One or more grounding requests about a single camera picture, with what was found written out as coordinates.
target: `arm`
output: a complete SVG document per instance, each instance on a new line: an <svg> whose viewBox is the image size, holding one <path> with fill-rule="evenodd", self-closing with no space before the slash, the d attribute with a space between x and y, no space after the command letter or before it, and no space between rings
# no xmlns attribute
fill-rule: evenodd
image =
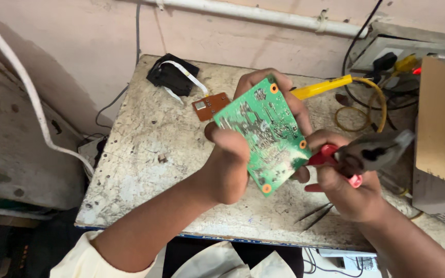
<svg viewBox="0 0 445 278"><path fill-rule="evenodd" d="M304 134L312 133L306 107L289 92L291 80L276 70L242 76L234 98L270 73L276 77ZM217 129L213 123L207 125L205 134L216 147L199 171L133 209L91 242L111 266L126 272L146 269L161 248L200 214L220 203L235 203L244 194L250 159L244 137L235 131ZM308 172L301 171L296 176L308 180Z"/></svg>
<svg viewBox="0 0 445 278"><path fill-rule="evenodd" d="M343 146L344 137L320 130L307 137L312 150L326 143ZM386 260L394 277L445 277L445 250L381 197L375 172L363 174L352 188L331 166L317 169L318 182L344 218L356 222L362 234Z"/></svg>
<svg viewBox="0 0 445 278"><path fill-rule="evenodd" d="M391 204L382 200L374 221L359 223L362 234L394 277L445 277L445 250Z"/></svg>

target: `cardboard box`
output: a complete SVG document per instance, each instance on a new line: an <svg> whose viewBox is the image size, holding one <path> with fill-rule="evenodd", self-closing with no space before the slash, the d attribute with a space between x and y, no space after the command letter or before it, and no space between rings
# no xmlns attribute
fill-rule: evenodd
<svg viewBox="0 0 445 278"><path fill-rule="evenodd" d="M422 62L413 206L445 223L445 63L428 57Z"/></svg>
<svg viewBox="0 0 445 278"><path fill-rule="evenodd" d="M413 206L445 223L445 180L415 168Z"/></svg>

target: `green circuit board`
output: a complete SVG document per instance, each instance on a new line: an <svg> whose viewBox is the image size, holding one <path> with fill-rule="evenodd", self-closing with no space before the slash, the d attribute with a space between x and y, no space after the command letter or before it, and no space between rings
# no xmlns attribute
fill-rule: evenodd
<svg viewBox="0 0 445 278"><path fill-rule="evenodd" d="M220 128L245 137L250 147L248 172L266 197L312 156L273 75L213 118Z"/></svg>

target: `cream shirt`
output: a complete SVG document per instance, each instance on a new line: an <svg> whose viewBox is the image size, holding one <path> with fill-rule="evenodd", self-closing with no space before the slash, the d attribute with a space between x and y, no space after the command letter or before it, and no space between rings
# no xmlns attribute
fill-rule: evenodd
<svg viewBox="0 0 445 278"><path fill-rule="evenodd" d="M102 231L88 231L75 247L51 270L50 278L144 278L156 260L144 271L127 273L112 267L90 244ZM229 241L216 243L190 258L172 278L283 278L295 277L277 254L269 256L250 270Z"/></svg>

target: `wall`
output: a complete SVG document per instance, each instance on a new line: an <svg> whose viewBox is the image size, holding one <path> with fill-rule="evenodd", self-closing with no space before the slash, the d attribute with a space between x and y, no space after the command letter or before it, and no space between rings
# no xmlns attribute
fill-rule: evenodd
<svg viewBox="0 0 445 278"><path fill-rule="evenodd" d="M85 187L82 163L47 147L32 104L20 89L23 84L2 68L0 64L0 198L60 210L78 206ZM80 137L43 109L53 142L76 149Z"/></svg>
<svg viewBox="0 0 445 278"><path fill-rule="evenodd" d="M361 25L375 0L230 0L248 6ZM135 1L0 0L0 32L22 59L42 97L84 133L107 132L96 112L130 80L135 60ZM381 22L445 32L445 1L384 1ZM140 48L184 59L286 73L340 74L350 38L271 26L213 14L143 4ZM111 124L119 102L104 112Z"/></svg>

